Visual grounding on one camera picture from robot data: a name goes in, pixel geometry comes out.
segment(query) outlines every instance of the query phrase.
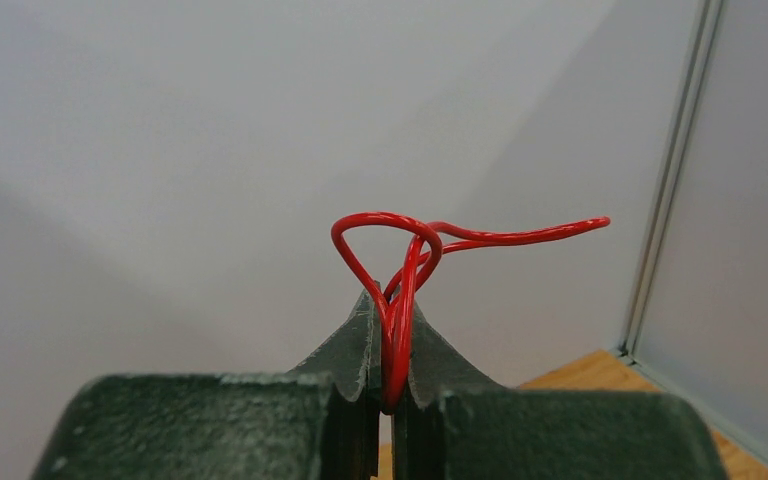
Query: wooden floor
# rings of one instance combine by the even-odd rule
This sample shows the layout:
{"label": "wooden floor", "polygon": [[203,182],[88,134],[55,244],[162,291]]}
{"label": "wooden floor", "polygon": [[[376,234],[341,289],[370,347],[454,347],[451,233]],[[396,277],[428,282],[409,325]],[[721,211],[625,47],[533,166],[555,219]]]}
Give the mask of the wooden floor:
{"label": "wooden floor", "polygon": [[[637,372],[623,365],[622,362],[605,351],[591,353],[558,370],[532,380],[520,388],[657,390],[655,386],[646,381]],[[768,479],[768,469],[766,467],[718,432],[715,431],[713,434],[720,455],[732,479]],[[380,448],[378,465],[378,478],[391,480],[393,473],[390,445],[384,445]]]}

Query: white wall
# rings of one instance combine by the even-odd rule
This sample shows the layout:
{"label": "white wall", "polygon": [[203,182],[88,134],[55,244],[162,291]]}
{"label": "white wall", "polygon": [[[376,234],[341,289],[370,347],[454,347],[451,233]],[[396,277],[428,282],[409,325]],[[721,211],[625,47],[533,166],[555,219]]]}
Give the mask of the white wall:
{"label": "white wall", "polygon": [[768,2],[725,9],[637,356],[768,452]]}
{"label": "white wall", "polygon": [[[360,291],[355,211],[611,215],[420,301],[510,384],[615,345],[696,3],[0,0],[0,478],[94,375],[294,365]],[[379,278],[406,247],[352,239]]]}

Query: metal frame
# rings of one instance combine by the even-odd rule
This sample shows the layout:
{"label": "metal frame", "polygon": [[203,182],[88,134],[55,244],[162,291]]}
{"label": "metal frame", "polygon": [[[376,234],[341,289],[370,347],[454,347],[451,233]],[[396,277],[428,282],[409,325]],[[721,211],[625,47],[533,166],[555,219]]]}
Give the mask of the metal frame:
{"label": "metal frame", "polygon": [[660,184],[650,214],[649,230],[637,274],[625,335],[619,347],[624,355],[634,356],[642,332],[646,303],[649,300],[657,270],[661,244],[666,233],[682,161],[691,136],[696,107],[705,81],[708,60],[724,3],[725,0],[703,0],[697,11],[695,36],[687,53],[685,81],[673,114]]}

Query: red wire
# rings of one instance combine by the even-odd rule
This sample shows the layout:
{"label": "red wire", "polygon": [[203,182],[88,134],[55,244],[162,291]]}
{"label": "red wire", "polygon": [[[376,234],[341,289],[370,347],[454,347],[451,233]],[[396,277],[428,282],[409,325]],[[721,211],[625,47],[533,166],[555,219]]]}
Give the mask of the red wire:
{"label": "red wire", "polygon": [[[531,232],[493,233],[467,230],[446,222],[425,224],[411,217],[389,212],[356,213],[335,222],[331,228],[334,246],[372,296],[381,319],[381,410],[387,414],[394,412],[402,396],[410,363],[414,296],[431,276],[444,253],[481,247],[551,242],[602,228],[610,223],[611,219],[608,217],[599,217]],[[381,292],[343,238],[346,230],[368,225],[394,227],[414,234],[405,255],[404,265],[387,284],[384,292]],[[459,238],[461,241],[443,245],[438,233]],[[425,243],[429,245],[430,250],[421,254]]]}

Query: black metal part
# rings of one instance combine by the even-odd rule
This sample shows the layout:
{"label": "black metal part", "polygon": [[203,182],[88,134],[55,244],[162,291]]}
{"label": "black metal part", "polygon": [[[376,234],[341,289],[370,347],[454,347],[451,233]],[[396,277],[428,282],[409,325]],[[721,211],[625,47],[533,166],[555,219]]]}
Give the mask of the black metal part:
{"label": "black metal part", "polygon": [[418,308],[413,348],[393,418],[396,480],[727,478],[707,427],[675,396],[507,389]]}
{"label": "black metal part", "polygon": [[368,479],[380,325],[368,294],[286,374],[113,375],[62,415],[32,478]]}

